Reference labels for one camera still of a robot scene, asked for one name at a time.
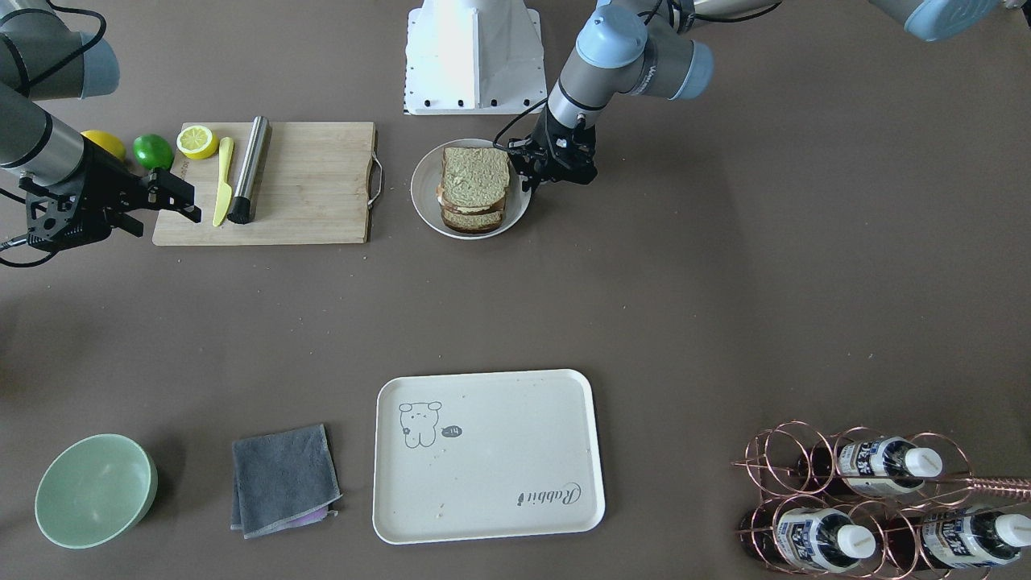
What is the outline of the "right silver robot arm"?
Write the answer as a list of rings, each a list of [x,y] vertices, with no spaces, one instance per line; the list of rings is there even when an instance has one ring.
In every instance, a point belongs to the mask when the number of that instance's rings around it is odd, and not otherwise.
[[[201,221],[194,187],[166,168],[137,176],[114,153],[42,109],[42,100],[89,98],[119,86],[106,19],[96,31],[74,31],[68,8],[51,1],[4,1],[2,22],[1,165],[16,176],[26,230],[2,243],[33,247],[45,258],[104,241],[115,229],[141,236],[139,209],[171,210]]]

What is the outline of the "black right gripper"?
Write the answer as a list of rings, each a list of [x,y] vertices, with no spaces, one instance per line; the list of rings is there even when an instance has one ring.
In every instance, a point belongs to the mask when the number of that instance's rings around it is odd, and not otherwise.
[[[44,186],[30,172],[21,176],[26,192],[26,240],[43,252],[63,252],[104,241],[115,229],[142,238],[137,209],[173,210],[193,223],[202,212],[194,187],[166,169],[136,175],[96,144],[86,144],[80,165],[67,179]]]

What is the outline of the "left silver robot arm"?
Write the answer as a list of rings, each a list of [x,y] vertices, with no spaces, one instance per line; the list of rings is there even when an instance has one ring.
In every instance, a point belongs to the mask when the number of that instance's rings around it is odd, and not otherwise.
[[[689,31],[703,23],[742,23],[777,7],[777,1],[597,2],[555,86],[537,104],[531,134],[503,146],[520,187],[589,184],[597,176],[597,121],[612,97],[698,97],[710,83],[714,56]]]

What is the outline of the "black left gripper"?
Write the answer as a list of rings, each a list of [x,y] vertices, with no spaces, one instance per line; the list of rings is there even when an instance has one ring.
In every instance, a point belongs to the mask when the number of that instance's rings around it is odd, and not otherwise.
[[[578,118],[574,127],[566,127],[553,117],[547,106],[526,139],[511,139],[506,144],[506,153],[531,194],[544,181],[589,184],[598,173],[595,151],[594,126],[588,127]]]

